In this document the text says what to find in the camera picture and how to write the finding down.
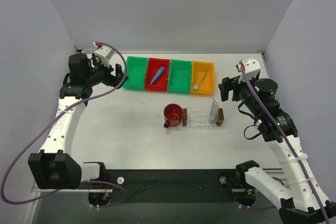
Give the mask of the blue toothbrush case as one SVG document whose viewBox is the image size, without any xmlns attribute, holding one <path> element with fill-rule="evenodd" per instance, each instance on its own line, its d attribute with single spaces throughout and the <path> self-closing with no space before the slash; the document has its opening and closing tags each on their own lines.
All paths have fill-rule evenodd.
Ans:
<svg viewBox="0 0 336 224">
<path fill-rule="evenodd" d="M 154 77 L 152 78 L 150 84 L 153 84 L 164 72 L 165 68 L 160 67 L 159 70 L 155 73 Z"/>
</svg>

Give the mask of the red mug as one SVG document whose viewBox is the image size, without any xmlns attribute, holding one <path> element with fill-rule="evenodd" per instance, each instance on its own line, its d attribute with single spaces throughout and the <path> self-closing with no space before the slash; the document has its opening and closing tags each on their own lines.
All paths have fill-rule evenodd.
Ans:
<svg viewBox="0 0 336 224">
<path fill-rule="evenodd" d="M 183 109 L 178 104 L 168 104 L 163 111 L 164 127 L 177 127 L 180 125 L 183 115 Z"/>
</svg>

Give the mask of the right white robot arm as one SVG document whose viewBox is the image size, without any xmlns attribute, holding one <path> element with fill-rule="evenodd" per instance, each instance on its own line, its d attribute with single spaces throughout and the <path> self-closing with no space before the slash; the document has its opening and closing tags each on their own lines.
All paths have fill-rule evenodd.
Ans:
<svg viewBox="0 0 336 224">
<path fill-rule="evenodd" d="M 283 223 L 329 223 L 335 217 L 335 203 L 320 188 L 302 150 L 298 130 L 276 99 L 278 85 L 267 78 L 224 78 L 218 85 L 222 101 L 246 106 L 265 143 L 275 154 L 287 186 L 264 172 L 255 161 L 236 166 L 243 182 L 262 193 L 279 210 Z"/>
</svg>

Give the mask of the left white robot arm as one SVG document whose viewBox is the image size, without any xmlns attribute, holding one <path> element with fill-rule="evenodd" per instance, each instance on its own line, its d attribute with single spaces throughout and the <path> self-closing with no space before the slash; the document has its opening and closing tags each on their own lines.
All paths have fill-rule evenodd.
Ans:
<svg viewBox="0 0 336 224">
<path fill-rule="evenodd" d="M 77 189 L 89 181 L 94 187 L 106 185 L 108 175 L 102 162 L 77 162 L 71 147 L 79 119 L 88 105 L 93 87 L 103 83 L 121 87 L 127 77 L 120 64 L 109 63 L 114 51 L 95 51 L 89 58 L 77 53 L 69 56 L 69 72 L 59 93 L 57 121 L 38 153 L 30 154 L 28 165 L 40 189 Z"/>
</svg>

